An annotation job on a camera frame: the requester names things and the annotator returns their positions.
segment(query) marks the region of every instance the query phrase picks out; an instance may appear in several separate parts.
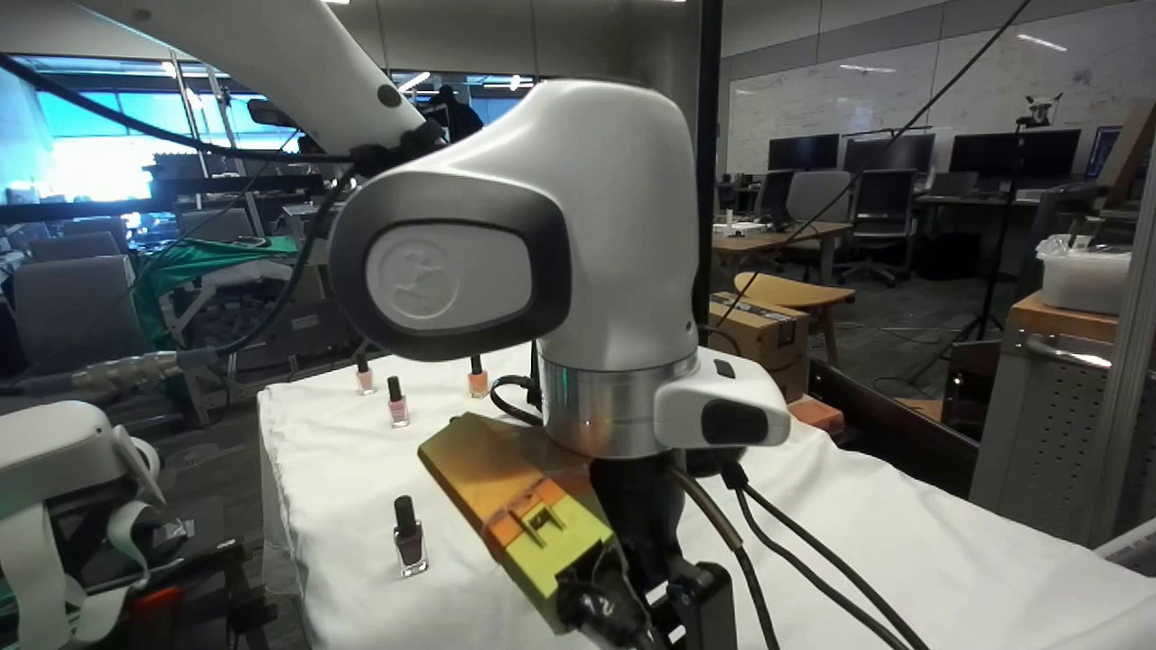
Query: black cable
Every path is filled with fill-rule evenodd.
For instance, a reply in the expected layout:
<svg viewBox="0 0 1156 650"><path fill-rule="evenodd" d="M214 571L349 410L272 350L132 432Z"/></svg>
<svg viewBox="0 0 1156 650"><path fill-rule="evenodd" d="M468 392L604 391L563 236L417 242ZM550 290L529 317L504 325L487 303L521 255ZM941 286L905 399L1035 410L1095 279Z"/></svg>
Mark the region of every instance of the black cable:
<svg viewBox="0 0 1156 650"><path fill-rule="evenodd" d="M896 146L896 140L922 118L927 114L941 94L949 94L974 63L979 57L1018 20L1018 15L1030 7L1032 0L1023 0L999 26L995 31L887 138L885 150ZM826 207L818 207L812 217L805 217L798 228L790 228L790 236L781 244L790 244L794 239L802 239L805 228L812 228L832 207L838 207L850 190L857 189L857 180L850 180ZM752 279L733 291L731 308L722 310L722 317L716 325L722 325L738 303L752 291L758 270L752 270Z"/></svg>
<svg viewBox="0 0 1156 650"><path fill-rule="evenodd" d="M762 498L752 485L739 487L744 494L752 494L774 518L781 518L790 533L798 533L810 547L817 547L832 568L838 568L838 575L846 575L871 601L881 617L887 617L887 624L912 645L912 650L927 650L927 644L838 557L832 552L818 538L812 538L805 526L798 526L786 511L781 511L768 498Z"/></svg>
<svg viewBox="0 0 1156 650"><path fill-rule="evenodd" d="M85 107L85 113L95 113L95 114L100 114L100 118L108 118L108 122L118 122L118 125L127 125L127 131L139 131L139 134L149 134L149 138L174 140L174 143L185 143L185 146L198 146L198 150L214 150L214 155L230 155L230 157L349 163L349 155L307 155L307 150L284 155L284 150L256 150L256 146L220 146L220 143L208 143L208 140L198 140L198 138L186 138L186 134L159 131L159 125L150 125L150 122L143 122L143 118L132 118L132 114L127 114L127 113L115 113L115 107L100 103L100 102L89 102L89 97L74 94L72 86L49 80L49 75L41 75L35 69L30 69L30 63L20 63L20 62L14 62L14 57L7 57L7 55L0 55L0 69L7 69L12 75L25 80L30 86L35 86L35 90L43 90L43 94L53 94L53 97L60 97L60 102L69 102L69 103L78 103L78 107Z"/></svg>
<svg viewBox="0 0 1156 650"><path fill-rule="evenodd" d="M752 601L753 601L753 617L758 617L764 650L781 650L781 639L774 636L774 620L768 620L768 611L764 611L764 597L762 597L753 562L752 562L752 557L746 557L746 547L744 547L744 538L733 530L733 523L725 518L725 511L717 509L717 500L716 500L681 465L670 465L670 479L693 498L693 505L713 518L713 526L717 530L717 538L722 538L725 547L733 552L738 568L739 568L744 576L746 576L746 591L752 591Z"/></svg>
<svg viewBox="0 0 1156 650"><path fill-rule="evenodd" d="M504 410L508 419L542 428L542 419L537 419L536 410L523 410L523 409L508 405L508 399L499 392L501 385L521 385L521 391L529 392L529 391L536 391L536 378L526 378L526 374L501 374L501 378L496 378L496 385L492 385L492 399L496 399L496 409Z"/></svg>
<svg viewBox="0 0 1156 650"><path fill-rule="evenodd" d="M841 597L838 589L832 589L817 571L810 571L794 552L786 552L781 540L774 540L758 518L752 515L752 500L744 492L733 492L738 505L744 509L746 526L753 530L753 538L778 552L782 562L790 562L812 589L818 589L832 601L838 601L846 615L851 615L861 624L865 624L881 644L887 644L893 650L905 650L903 639L896 632L887 632L881 620L873 620L863 605L857 605L850 597Z"/></svg>
<svg viewBox="0 0 1156 650"><path fill-rule="evenodd" d="M349 166L348 172L338 172L338 180L332 185L332 190L322 197L322 207L318 207L318 213L313 213L313 222L312 222L307 239L303 239L303 244L301 244L301 252L296 252L292 274L287 274L287 282L280 286L278 299L262 310L262 317L259 317L250 331L243 331L239 339L230 339L230 344L225 344L225 345L214 345L220 358L250 345L256 337L262 337L262 331L278 321L278 313L284 310L287 295L296 291L296 282L301 282L303 266L312 262L312 252L313 252L313 244L318 244L318 239L322 239L322 231L324 231L324 221L327 221L332 207L338 203L338 196L348 190L348 185L349 185L355 178L358 178L358 166Z"/></svg>
<svg viewBox="0 0 1156 650"><path fill-rule="evenodd" d="M529 339L529 385L526 385L526 405L542 410L542 370L537 370L537 339Z"/></svg>

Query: computer monitor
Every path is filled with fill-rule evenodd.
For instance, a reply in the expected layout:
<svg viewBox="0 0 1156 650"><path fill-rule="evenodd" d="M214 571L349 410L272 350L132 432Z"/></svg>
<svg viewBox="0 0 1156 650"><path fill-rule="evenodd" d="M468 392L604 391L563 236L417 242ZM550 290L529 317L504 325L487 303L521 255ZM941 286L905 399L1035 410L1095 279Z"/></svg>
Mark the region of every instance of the computer monitor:
<svg viewBox="0 0 1156 650"><path fill-rule="evenodd" d="M918 178L932 172L934 134L905 134L893 143L893 138L857 138L846 143L841 171L912 171Z"/></svg>
<svg viewBox="0 0 1156 650"><path fill-rule="evenodd" d="M764 171L833 171L838 134L781 138L764 143Z"/></svg>
<svg viewBox="0 0 1156 650"><path fill-rule="evenodd" d="M949 171L979 172L987 180L1069 180L1081 146L1081 131L1035 131L1023 134L1023 150L1014 150L1014 134L968 134L952 138Z"/></svg>

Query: white tablecloth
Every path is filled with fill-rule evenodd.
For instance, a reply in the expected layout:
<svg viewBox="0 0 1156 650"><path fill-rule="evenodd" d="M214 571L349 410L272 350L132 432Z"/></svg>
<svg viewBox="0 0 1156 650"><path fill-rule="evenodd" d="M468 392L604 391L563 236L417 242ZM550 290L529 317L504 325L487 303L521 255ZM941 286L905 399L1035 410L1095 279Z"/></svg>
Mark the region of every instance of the white tablecloth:
<svg viewBox="0 0 1156 650"><path fill-rule="evenodd" d="M526 370L523 345L484 360L492 374ZM587 645L580 636L546 629L414 457L452 415L499 415L487 399L468 399L466 360L383 358L373 369L378 385L401 374L409 426L392 428L385 392L358 392L349 369L259 392L278 494L278 511L266 515L284 526L313 639L338 650ZM746 450L744 465L758 492L838 547L934 650L1156 645L1156 582L949 498L879 457L838 450L812 426L794 421L786 445ZM782 650L881 645L746 533L717 479L706 479L706 492L746 538ZM398 494L414 498L427 526L431 571L417 576L401 576L390 538ZM863 601L798 538L774 523L768 533ZM762 645L739 571L693 505L680 538L685 559L716 559L733 575L739 645Z"/></svg>

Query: small bottle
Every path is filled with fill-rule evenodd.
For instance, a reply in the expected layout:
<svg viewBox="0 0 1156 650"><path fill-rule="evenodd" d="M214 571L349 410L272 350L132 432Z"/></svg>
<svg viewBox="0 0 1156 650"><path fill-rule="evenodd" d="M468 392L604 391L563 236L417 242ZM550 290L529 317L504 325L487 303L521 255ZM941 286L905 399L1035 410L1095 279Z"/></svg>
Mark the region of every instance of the small bottle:
<svg viewBox="0 0 1156 650"><path fill-rule="evenodd" d="M392 426L409 421L409 409L403 409L403 392L401 392L398 374L390 374L390 419L392 419Z"/></svg>
<svg viewBox="0 0 1156 650"><path fill-rule="evenodd" d="M410 511L410 498L392 498L392 546L401 552L403 575L421 575L431 568L427 546L421 546L421 523Z"/></svg>
<svg viewBox="0 0 1156 650"><path fill-rule="evenodd" d="M358 354L358 391L374 392L374 378L373 378L365 354Z"/></svg>
<svg viewBox="0 0 1156 650"><path fill-rule="evenodd" d="M480 354L468 354L468 398L484 399L492 392L492 374L480 369Z"/></svg>

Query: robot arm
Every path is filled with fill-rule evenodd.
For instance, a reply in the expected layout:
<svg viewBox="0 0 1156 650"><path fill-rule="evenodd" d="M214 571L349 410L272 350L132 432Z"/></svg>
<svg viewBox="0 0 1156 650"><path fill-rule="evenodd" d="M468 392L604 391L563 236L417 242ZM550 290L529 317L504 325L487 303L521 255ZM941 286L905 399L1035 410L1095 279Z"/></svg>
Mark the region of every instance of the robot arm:
<svg viewBox="0 0 1156 650"><path fill-rule="evenodd" d="M322 0L85 4L254 84L327 150L417 125ZM790 428L758 363L698 345L693 207L670 102L537 84L496 125L361 185L327 236L332 291L383 350L438 360L546 339L546 428L593 457L629 591L685 568L669 474L680 450Z"/></svg>
<svg viewBox="0 0 1156 650"><path fill-rule="evenodd" d="M324 150L398 146L421 114L322 0L78 0L266 94Z"/></svg>

